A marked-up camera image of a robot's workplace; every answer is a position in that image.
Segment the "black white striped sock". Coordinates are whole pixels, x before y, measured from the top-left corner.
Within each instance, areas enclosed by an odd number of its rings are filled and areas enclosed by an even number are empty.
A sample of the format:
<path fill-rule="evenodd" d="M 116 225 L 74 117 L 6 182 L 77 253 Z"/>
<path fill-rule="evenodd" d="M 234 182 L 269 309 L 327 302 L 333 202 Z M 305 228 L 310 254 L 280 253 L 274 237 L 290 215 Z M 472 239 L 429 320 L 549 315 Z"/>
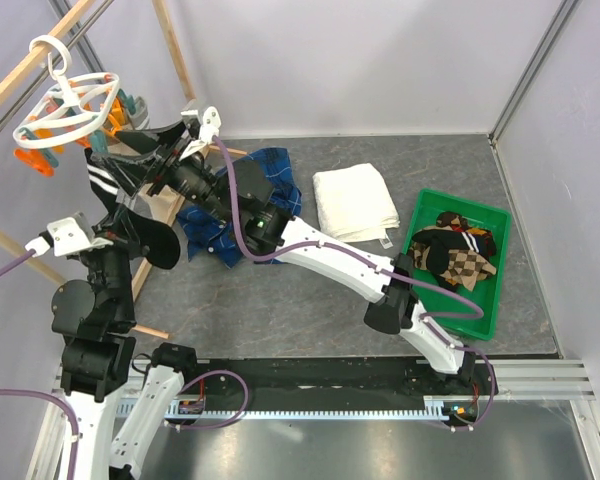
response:
<path fill-rule="evenodd" d="M 416 232 L 411 238 L 407 255 L 420 270 L 431 273 L 438 285 L 449 291 L 456 292 L 459 282 L 452 277 L 447 279 L 444 274 L 449 272 L 452 262 L 451 251 L 471 251 L 484 254 L 485 244 L 476 235 L 453 229 L 427 227 Z"/>

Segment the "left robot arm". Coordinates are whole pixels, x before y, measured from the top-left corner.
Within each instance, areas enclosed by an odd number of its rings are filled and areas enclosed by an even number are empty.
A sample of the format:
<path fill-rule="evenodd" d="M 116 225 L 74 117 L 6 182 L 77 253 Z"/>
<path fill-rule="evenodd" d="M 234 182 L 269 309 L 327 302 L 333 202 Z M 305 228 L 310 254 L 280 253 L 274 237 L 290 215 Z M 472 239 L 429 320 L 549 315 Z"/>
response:
<path fill-rule="evenodd" d="M 178 393 L 199 382 L 194 349 L 165 342 L 150 357 L 146 380 L 121 429 L 117 408 L 129 379 L 136 340 L 130 262 L 147 256 L 139 227 L 157 227 L 124 206 L 90 225 L 83 214 L 47 230 L 57 256 L 79 260 L 84 280 L 53 296 L 52 330 L 65 342 L 60 387 L 71 411 L 60 471 L 70 479 L 138 479 L 149 447 Z"/>

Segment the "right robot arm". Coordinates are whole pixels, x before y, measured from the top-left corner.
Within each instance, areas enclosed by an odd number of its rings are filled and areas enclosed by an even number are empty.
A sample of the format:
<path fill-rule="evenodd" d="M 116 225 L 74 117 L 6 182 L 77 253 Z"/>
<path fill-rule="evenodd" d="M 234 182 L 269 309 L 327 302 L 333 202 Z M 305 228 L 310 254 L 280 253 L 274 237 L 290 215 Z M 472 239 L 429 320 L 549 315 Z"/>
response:
<path fill-rule="evenodd" d="M 142 188 L 149 194 L 174 190 L 227 221 L 245 257 L 300 266 L 358 293 L 368 302 L 365 323 L 413 345 L 438 373 L 445 391 L 461 393 L 473 383 L 474 355 L 425 309 L 414 291 L 422 283 L 413 278 L 409 257 L 391 259 L 356 249 L 276 205 L 274 185 L 253 159 L 227 158 L 224 171 L 213 172 L 201 154 L 204 143 L 193 139 L 183 124 L 119 136 L 134 154 L 86 156 L 90 170 L 107 179 L 113 195 L 133 196 Z"/>

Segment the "black red argyle sock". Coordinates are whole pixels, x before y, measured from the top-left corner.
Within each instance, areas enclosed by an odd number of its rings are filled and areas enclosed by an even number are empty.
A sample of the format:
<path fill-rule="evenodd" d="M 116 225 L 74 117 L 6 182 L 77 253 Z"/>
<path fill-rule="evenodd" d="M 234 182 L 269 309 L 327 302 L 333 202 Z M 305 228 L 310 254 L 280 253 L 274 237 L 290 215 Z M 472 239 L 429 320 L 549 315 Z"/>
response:
<path fill-rule="evenodd" d="M 439 214 L 436 226 L 450 228 L 452 231 L 460 233 L 469 249 L 478 252 L 486 259 L 497 253 L 497 245 L 492 232 L 472 226 L 464 216 L 456 212 L 446 211 Z"/>

